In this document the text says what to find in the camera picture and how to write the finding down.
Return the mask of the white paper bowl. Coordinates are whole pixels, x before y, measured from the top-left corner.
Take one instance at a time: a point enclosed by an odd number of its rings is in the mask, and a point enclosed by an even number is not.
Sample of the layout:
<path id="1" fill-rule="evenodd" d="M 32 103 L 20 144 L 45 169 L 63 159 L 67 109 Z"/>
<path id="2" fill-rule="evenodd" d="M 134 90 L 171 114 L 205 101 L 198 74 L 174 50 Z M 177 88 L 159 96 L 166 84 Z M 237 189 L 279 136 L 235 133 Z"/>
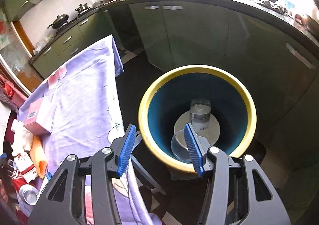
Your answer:
<path id="1" fill-rule="evenodd" d="M 185 124 L 187 123 L 187 121 L 189 121 L 189 113 L 190 111 L 187 111 L 185 113 L 183 113 L 175 122 L 174 124 L 174 133 L 183 130 Z M 220 137 L 220 125 L 217 121 L 217 119 L 210 114 L 210 121 L 209 121 L 209 126 L 207 128 L 207 130 L 205 131 L 204 135 L 202 135 L 203 137 L 207 138 L 208 142 L 213 145 L 215 144 L 219 137 Z"/>

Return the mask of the clear plastic water bottle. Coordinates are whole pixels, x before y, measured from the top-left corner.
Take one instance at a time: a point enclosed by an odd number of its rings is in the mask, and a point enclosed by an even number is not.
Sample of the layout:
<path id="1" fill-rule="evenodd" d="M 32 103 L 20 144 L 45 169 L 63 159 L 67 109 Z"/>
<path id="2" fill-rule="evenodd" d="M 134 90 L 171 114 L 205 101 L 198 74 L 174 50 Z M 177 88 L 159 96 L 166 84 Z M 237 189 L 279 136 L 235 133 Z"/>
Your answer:
<path id="1" fill-rule="evenodd" d="M 211 102 L 207 99 L 193 99 L 190 103 L 189 121 L 195 132 L 202 136 L 209 126 Z"/>

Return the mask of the orange foam fruit net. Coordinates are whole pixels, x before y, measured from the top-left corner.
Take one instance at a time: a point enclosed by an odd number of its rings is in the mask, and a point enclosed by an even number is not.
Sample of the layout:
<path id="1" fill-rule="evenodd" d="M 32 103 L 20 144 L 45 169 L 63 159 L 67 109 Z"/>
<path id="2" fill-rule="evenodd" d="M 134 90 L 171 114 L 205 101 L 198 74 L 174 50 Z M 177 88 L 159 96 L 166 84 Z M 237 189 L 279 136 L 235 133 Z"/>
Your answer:
<path id="1" fill-rule="evenodd" d="M 29 152 L 33 165 L 36 169 L 37 175 L 44 179 L 46 175 L 46 168 L 48 165 L 42 142 L 36 135 L 33 136 L 31 150 Z"/>

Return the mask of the red white drink carton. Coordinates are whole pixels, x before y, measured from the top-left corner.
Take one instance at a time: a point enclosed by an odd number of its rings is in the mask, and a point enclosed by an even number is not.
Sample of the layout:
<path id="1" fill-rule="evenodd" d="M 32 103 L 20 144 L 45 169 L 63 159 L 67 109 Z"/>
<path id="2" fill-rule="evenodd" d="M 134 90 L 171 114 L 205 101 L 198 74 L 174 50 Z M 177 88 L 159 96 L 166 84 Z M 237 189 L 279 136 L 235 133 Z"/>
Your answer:
<path id="1" fill-rule="evenodd" d="M 27 152 L 14 157 L 14 163 L 27 183 L 37 178 L 37 171 Z"/>

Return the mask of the pink purple cardboard box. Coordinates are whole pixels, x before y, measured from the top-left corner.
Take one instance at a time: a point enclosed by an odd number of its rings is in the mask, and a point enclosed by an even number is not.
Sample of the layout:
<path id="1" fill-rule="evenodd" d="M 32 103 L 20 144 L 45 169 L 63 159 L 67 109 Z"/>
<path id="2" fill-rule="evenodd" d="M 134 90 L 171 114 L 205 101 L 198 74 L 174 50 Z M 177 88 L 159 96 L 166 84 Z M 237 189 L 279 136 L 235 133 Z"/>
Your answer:
<path id="1" fill-rule="evenodd" d="M 24 127 L 34 135 L 50 134 L 54 113 L 52 98 L 42 97 L 30 104 Z"/>

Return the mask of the red crushed cola can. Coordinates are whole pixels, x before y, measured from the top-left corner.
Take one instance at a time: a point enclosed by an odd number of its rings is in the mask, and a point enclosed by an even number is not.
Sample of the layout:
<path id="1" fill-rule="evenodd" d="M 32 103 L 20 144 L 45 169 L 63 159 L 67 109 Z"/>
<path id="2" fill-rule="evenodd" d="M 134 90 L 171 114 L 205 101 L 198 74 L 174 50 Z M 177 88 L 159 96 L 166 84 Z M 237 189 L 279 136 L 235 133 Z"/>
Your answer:
<path id="1" fill-rule="evenodd" d="M 16 169 L 12 173 L 13 186 L 21 200 L 30 206 L 35 206 L 39 197 L 39 191 L 36 187 L 28 184 Z"/>

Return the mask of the clear plastic cup lid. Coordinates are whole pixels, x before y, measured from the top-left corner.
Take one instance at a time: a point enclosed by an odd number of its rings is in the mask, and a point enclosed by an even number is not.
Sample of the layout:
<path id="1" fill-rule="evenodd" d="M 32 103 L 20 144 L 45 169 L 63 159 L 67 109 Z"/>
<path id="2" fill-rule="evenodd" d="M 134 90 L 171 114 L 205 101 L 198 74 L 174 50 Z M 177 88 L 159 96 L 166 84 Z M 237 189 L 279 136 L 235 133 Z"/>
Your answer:
<path id="1" fill-rule="evenodd" d="M 184 138 L 184 130 L 179 130 L 173 135 L 171 150 L 177 160 L 184 163 L 191 163 L 191 158 Z"/>

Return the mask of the yellow rimmed teal trash bin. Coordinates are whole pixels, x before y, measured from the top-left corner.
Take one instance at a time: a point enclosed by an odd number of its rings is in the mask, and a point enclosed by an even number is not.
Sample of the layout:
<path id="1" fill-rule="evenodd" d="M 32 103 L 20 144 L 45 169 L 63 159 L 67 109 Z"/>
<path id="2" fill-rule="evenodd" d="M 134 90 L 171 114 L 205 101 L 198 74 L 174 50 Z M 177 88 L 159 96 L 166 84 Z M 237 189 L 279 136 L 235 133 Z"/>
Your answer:
<path id="1" fill-rule="evenodd" d="M 188 122 L 212 145 L 241 157 L 253 140 L 257 113 L 248 89 L 235 76 L 208 65 L 188 65 L 151 84 L 140 103 L 138 125 L 158 160 L 175 172 L 194 175 L 189 158 L 171 148 L 173 136 Z"/>

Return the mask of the green lower kitchen cabinets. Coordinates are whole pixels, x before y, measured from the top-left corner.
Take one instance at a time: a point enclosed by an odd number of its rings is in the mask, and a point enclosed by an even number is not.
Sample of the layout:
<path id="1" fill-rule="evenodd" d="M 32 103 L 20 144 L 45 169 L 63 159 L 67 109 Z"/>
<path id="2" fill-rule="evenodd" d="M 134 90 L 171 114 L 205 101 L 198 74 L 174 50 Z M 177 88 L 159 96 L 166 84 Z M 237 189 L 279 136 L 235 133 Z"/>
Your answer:
<path id="1" fill-rule="evenodd" d="M 147 86 L 191 64 L 237 77 L 257 109 L 256 139 L 289 167 L 318 164 L 318 39 L 292 19 L 230 0 L 135 0 L 83 17 L 31 60 L 46 78 L 98 39 L 142 50 L 119 85 L 125 124 L 137 122 Z"/>

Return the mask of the purple floral tablecloth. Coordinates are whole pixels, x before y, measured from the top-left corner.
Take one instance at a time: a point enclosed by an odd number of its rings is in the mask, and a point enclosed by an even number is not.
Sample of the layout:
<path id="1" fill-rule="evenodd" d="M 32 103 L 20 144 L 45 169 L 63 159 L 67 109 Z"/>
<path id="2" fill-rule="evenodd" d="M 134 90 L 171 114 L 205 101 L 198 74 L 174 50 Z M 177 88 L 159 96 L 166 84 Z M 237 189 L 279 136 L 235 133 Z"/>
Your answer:
<path id="1" fill-rule="evenodd" d="M 85 224 L 85 196 L 91 196 L 94 224 L 161 224 L 149 213 L 129 160 L 117 174 L 119 141 L 125 135 L 116 81 L 123 65 L 113 37 L 84 49 L 59 67 L 20 107 L 52 98 L 52 131 L 41 137 L 52 178 L 28 219 L 29 224 Z"/>

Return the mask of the crumpled white tissue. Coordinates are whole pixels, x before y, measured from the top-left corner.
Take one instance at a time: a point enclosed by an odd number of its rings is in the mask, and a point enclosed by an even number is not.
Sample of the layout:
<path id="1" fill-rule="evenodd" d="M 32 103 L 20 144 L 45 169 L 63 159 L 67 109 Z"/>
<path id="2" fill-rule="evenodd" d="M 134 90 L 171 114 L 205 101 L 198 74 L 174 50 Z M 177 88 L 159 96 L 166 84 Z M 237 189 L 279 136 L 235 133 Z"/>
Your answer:
<path id="1" fill-rule="evenodd" d="M 14 119 L 11 131 L 14 133 L 14 142 L 11 145 L 12 156 L 16 157 L 24 152 L 29 152 L 32 147 L 33 134 L 24 127 L 24 122 Z"/>

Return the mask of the black wok with lid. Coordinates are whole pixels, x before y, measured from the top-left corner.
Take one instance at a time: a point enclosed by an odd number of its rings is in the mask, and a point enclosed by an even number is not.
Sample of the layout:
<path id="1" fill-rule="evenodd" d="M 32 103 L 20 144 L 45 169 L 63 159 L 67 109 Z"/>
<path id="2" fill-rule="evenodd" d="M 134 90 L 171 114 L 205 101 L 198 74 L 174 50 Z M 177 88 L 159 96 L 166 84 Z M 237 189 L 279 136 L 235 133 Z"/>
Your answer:
<path id="1" fill-rule="evenodd" d="M 64 24 L 68 23 L 68 19 L 69 19 L 68 14 L 58 15 L 56 16 L 56 19 L 52 22 L 52 24 L 48 26 L 48 29 L 49 28 L 59 29 Z"/>

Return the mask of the gas stove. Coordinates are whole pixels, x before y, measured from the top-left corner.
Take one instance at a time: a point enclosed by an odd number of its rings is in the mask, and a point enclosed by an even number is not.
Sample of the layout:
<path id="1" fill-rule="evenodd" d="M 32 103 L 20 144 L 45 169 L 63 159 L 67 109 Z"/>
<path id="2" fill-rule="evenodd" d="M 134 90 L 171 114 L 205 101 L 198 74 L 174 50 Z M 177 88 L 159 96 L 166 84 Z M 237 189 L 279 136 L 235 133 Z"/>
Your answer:
<path id="1" fill-rule="evenodd" d="M 82 15 L 78 15 L 76 12 L 76 15 L 74 15 L 73 17 L 69 17 L 68 23 L 64 24 L 59 29 L 53 29 L 53 28 L 49 28 L 49 29 L 54 30 L 56 32 L 56 35 L 57 35 L 57 34 L 61 33 L 62 31 L 66 30 L 68 27 L 71 27 L 73 24 L 77 24 L 84 17 L 88 17 L 88 16 L 96 13 L 98 10 L 99 10 L 99 7 L 93 7 L 93 8 L 91 8 L 91 10 L 87 11 L 86 13 L 83 13 Z"/>

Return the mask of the small steel pot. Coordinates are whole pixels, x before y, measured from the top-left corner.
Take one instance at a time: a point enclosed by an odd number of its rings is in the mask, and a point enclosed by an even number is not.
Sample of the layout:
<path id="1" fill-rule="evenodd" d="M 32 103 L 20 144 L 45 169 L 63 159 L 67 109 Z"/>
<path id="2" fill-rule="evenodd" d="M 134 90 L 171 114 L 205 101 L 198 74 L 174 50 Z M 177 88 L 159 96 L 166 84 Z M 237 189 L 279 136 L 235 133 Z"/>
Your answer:
<path id="1" fill-rule="evenodd" d="M 91 10 L 91 7 L 89 7 L 87 3 L 79 4 L 78 8 L 75 9 L 78 15 L 82 15 L 83 13 L 86 13 L 89 10 Z"/>

